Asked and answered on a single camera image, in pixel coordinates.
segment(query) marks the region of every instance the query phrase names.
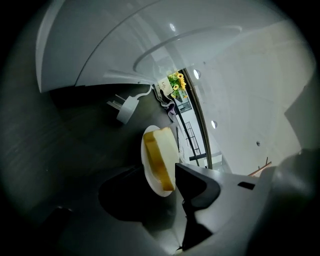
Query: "potted plant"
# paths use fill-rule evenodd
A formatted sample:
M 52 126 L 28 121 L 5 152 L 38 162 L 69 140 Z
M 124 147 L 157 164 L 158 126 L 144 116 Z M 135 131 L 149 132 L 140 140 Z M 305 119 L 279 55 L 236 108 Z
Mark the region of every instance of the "potted plant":
M 187 84 L 185 82 L 184 75 L 179 72 L 175 72 L 169 75 L 168 79 L 173 89 L 173 92 L 170 94 L 170 96 L 182 103 L 182 98 L 188 97 L 186 93 Z

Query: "bread slice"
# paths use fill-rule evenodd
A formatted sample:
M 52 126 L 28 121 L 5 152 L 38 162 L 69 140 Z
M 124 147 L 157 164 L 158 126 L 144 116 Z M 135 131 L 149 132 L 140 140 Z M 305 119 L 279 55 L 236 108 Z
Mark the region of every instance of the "bread slice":
M 176 188 L 176 163 L 179 149 L 169 127 L 147 132 L 143 136 L 148 160 L 154 176 L 161 182 L 164 191 Z

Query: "white plate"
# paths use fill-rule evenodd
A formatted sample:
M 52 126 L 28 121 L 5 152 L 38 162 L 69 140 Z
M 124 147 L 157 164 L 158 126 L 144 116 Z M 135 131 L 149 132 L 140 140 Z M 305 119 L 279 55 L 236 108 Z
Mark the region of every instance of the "white plate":
M 143 135 L 146 133 L 149 133 L 149 132 L 156 131 L 156 130 L 160 130 L 160 128 L 155 125 L 150 125 L 147 129 L 145 129 Z M 152 173 L 152 170 L 151 170 L 151 167 L 149 164 L 149 160 L 148 160 L 147 149 L 146 149 L 143 137 L 142 137 L 142 141 L 141 141 L 141 161 L 142 161 L 142 164 L 144 167 L 145 178 L 148 181 L 152 190 L 160 197 L 169 196 L 172 193 L 172 191 L 164 191 L 160 181 Z

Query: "white ceiling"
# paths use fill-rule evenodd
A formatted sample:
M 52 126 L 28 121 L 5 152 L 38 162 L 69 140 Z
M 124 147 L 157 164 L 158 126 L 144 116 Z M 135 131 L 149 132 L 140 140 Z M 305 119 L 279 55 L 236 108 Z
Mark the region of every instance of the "white ceiling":
M 284 113 L 315 68 L 311 50 L 289 21 L 252 32 L 210 61 L 187 68 L 212 143 L 234 174 L 254 172 L 267 157 L 278 165 L 301 149 Z M 199 80 L 193 69 L 200 70 Z

